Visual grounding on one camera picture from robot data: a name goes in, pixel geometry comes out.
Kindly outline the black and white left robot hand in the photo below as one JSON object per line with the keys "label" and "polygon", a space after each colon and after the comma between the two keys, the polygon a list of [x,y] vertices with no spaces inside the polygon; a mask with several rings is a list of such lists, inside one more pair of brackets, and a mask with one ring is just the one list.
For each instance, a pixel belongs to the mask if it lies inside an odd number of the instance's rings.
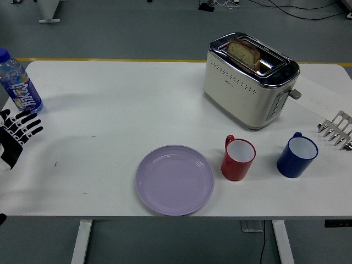
{"label": "black and white left robot hand", "polygon": [[1,111],[1,175],[16,165],[23,146],[43,130],[37,113],[23,111],[10,116],[10,109]]}

